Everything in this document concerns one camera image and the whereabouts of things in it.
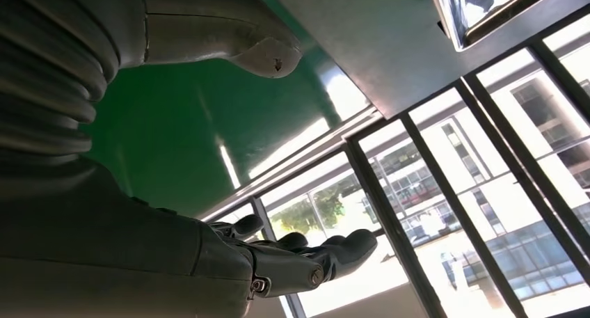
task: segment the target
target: green panel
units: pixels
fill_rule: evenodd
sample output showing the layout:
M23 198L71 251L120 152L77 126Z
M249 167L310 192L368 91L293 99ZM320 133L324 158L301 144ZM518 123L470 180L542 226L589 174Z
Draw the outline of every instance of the green panel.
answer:
M194 216L242 184L284 142L325 118L340 123L317 71L331 60L276 0L265 0L301 39L304 59L282 79L263 79L212 60L123 70L97 105L89 157L132 196Z

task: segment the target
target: glass pane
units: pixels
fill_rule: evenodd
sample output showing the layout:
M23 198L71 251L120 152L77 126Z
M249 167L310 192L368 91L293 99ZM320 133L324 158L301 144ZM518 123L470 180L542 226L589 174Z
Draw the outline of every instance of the glass pane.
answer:
M356 272L299 294L307 317L340 308L408 282L388 239L377 237L375 253Z
M547 37L545 44L590 94L590 15Z
M381 228L346 156L339 154L261 197L277 238L297 231L310 246L333 235ZM308 317L372 296L408 279L385 236L359 270L299 294Z
M478 77L590 231L590 127L527 51L498 65Z
M393 189L397 204L392 206L447 315L472 317L478 312L487 317L513 317L401 123L383 129L360 145L373 161L382 186L411 173L424 178L409 189L402 188L401 194ZM388 136L383 131L398 134ZM453 150L452 142L443 137ZM397 165L382 164L390 159L398 159Z
M225 215L224 217L221 217L220 219L216 219L215 221L233 224L245 216L254 214L253 210L254 209L252 208L252 205L250 205L250 203L248 203L247 205L240 207L239 209L232 212L231 214ZM254 234L252 237L248 238L246 240L246 242L249 243L249 242L257 241L257 240L263 240L262 231L256 232L256 234Z
M590 296L590 289L475 117L456 90L438 97L439 103L445 100L454 104L452 111L426 103L428 118L426 109L417 109L418 119L425 122L420 131L527 314L549 317L586 306L582 299ZM458 142L448 138L451 131ZM568 273L578 281L567 283Z

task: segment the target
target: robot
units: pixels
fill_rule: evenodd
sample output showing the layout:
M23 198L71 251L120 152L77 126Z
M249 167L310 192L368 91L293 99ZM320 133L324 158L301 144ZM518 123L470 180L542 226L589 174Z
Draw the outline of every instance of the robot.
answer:
M256 216L152 208L81 155L78 126L119 69L221 58L280 78L298 46L260 0L0 0L0 315L243 317L256 296L356 270L376 247L367 230L247 244Z

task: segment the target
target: bolt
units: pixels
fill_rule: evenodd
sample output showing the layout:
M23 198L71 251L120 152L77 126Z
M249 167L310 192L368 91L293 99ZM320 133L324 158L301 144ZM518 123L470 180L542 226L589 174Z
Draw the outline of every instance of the bolt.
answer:
M321 270L321 268L318 267L312 271L312 273L310 275L310 280L312 282L312 285L319 285L323 279L324 279L324 272Z
M255 292L263 292L266 287L266 283L263 280L256 279L252 282L252 290Z

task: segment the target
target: tree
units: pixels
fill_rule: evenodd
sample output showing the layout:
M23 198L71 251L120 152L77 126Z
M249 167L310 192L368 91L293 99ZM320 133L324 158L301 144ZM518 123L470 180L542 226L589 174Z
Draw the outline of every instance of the tree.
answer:
M340 197L343 191L356 184L354 179L355 177L351 175L313 194L321 222L326 228L333 229L338 223L338 216L344 215L344 205L340 201ZM279 223L283 230L297 231L303 234L308 233L311 229L320 228L309 198L305 198L272 216L271 221Z

